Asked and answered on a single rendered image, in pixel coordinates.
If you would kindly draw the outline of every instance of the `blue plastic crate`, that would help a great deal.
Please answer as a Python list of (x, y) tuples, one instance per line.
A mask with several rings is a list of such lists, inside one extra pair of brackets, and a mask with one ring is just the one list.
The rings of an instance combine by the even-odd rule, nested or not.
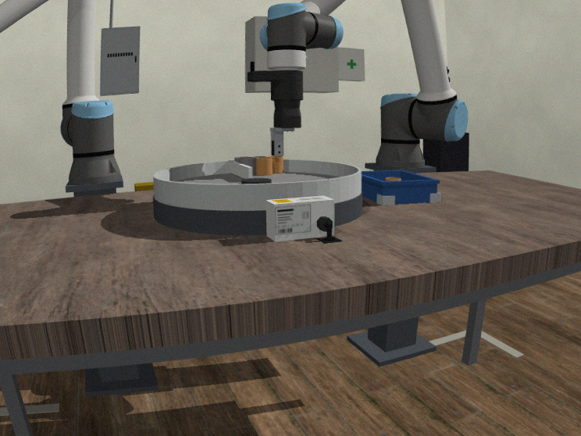
[[(401, 181), (385, 181), (386, 177), (400, 177)], [(403, 170), (362, 171), (363, 197), (381, 205), (438, 202), (439, 183)]]

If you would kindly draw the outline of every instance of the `circular gray bin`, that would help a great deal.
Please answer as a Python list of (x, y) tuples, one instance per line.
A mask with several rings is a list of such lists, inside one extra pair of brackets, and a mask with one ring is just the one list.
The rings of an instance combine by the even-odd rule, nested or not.
[(265, 184), (256, 178), (255, 158), (195, 163), (153, 176), (153, 213), (159, 223), (203, 234), (266, 235), (266, 200), (326, 195), (335, 202), (334, 226), (362, 214), (362, 173), (356, 166), (284, 160), (284, 171)]

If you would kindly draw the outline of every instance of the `table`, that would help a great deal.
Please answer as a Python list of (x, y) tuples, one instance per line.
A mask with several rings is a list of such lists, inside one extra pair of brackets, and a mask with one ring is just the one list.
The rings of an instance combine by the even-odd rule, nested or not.
[(492, 171), (430, 177), (442, 202), (365, 207), (335, 244), (176, 231), (155, 222), (152, 191), (0, 205), (0, 388), (16, 435), (32, 435), (19, 373), (364, 329), (359, 345), (381, 359), (394, 325), (409, 334), (464, 304), (462, 361), (474, 363), (487, 298), (581, 270), (581, 190)]

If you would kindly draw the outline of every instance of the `black speaker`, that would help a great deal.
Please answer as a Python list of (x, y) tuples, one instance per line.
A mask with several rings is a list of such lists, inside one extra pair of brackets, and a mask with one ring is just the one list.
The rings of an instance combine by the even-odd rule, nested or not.
[(469, 133), (460, 141), (431, 141), (424, 139), (423, 155), (426, 165), (436, 171), (468, 171)]

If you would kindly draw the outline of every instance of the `wooden floor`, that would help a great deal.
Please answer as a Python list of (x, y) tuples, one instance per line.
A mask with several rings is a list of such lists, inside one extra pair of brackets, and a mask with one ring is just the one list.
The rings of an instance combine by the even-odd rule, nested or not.
[[(428, 340), (465, 330), (468, 306), (419, 320)], [(378, 367), (346, 336), (156, 363), (159, 391), (86, 397), (84, 371), (18, 376), (35, 436), (581, 435), (581, 273), (488, 300), (483, 331)], [(7, 416), (0, 435), (13, 435)]]

